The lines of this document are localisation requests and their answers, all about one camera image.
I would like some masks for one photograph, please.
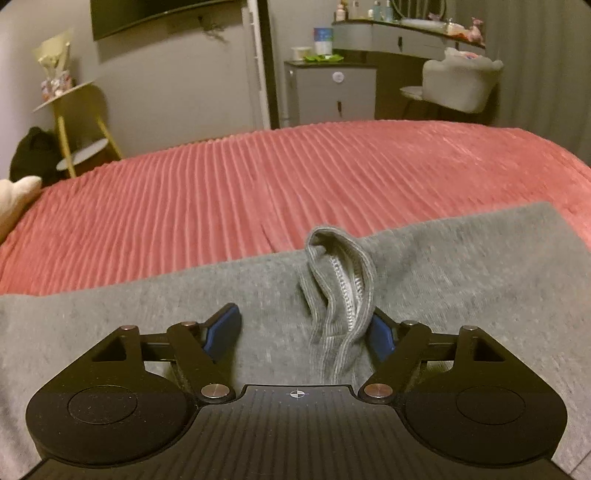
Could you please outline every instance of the metal screw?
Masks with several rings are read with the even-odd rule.
[[[229,394],[230,389],[219,383],[211,383],[201,389],[201,395],[207,398],[223,398]]]
[[[384,383],[371,383],[367,385],[363,391],[368,397],[372,398],[386,398],[394,393],[392,387]]]

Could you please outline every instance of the gray blanket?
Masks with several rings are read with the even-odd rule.
[[[30,397],[116,327],[165,331],[229,301],[243,313],[232,382],[350,382],[371,374],[363,334],[374,306],[439,332],[483,327],[567,404],[554,460],[588,478],[591,261],[560,215],[539,204],[437,220],[353,239],[316,229],[287,252],[50,297],[0,298],[0,477],[38,456],[24,425]]]

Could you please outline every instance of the white chair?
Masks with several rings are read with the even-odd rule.
[[[431,102],[464,113],[481,113],[499,82],[503,62],[486,57],[466,59],[447,56],[445,60],[429,60],[423,67],[423,86],[404,87],[408,99],[402,118],[412,102]]]

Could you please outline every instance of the chair leg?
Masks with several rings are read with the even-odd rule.
[[[111,136],[111,133],[107,129],[105,122],[103,122],[103,119],[101,118],[101,116],[98,113],[95,115],[95,120],[96,120],[96,124],[99,126],[101,133],[109,141],[109,144],[111,145],[111,148],[115,152],[115,155],[117,155],[119,160],[122,160],[123,154],[121,153],[121,150],[119,150],[119,147],[115,143],[115,140],[113,140],[113,137]]]
[[[404,111],[402,112],[402,120],[404,120],[407,115],[408,115],[408,111],[410,110],[410,104],[413,102],[412,99],[409,99],[407,104],[404,107]]]
[[[53,114],[56,119],[57,135],[60,141],[61,154],[66,159],[66,165],[68,167],[68,173],[70,178],[76,178],[76,170],[74,169],[74,163],[72,162],[72,152],[70,151],[70,145],[68,143],[68,136],[66,133],[66,121],[61,111],[61,105],[59,100],[55,100],[53,104]]]

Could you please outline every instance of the round shelf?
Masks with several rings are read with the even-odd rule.
[[[107,145],[109,145],[109,141],[106,138],[102,138],[101,140],[88,145],[88,147],[77,150],[72,154],[72,163],[78,165],[85,160],[88,160],[90,157],[93,157],[98,152],[104,150]],[[68,165],[65,158],[63,158],[56,166],[56,170],[58,171],[64,171],[67,170],[67,168]]]
[[[37,112],[37,111],[41,110],[43,107],[46,107],[47,105],[51,105],[53,102],[55,102],[56,100],[59,100],[60,98],[64,98],[65,96],[67,96],[67,95],[69,95],[69,94],[71,94],[71,93],[77,92],[77,91],[78,91],[78,90],[80,90],[81,88],[84,88],[85,86],[87,86],[87,85],[90,85],[91,83],[92,83],[92,81],[91,81],[91,82],[84,82],[84,83],[81,83],[80,85],[77,85],[77,86],[75,86],[75,87],[72,87],[70,90],[66,90],[66,91],[65,91],[65,92],[64,92],[62,95],[60,95],[59,97],[54,97],[54,98],[51,98],[51,99],[49,99],[48,101],[46,101],[46,102],[42,103],[41,105],[39,105],[37,108],[35,108],[35,109],[33,110],[33,113],[35,113],[35,112]]]

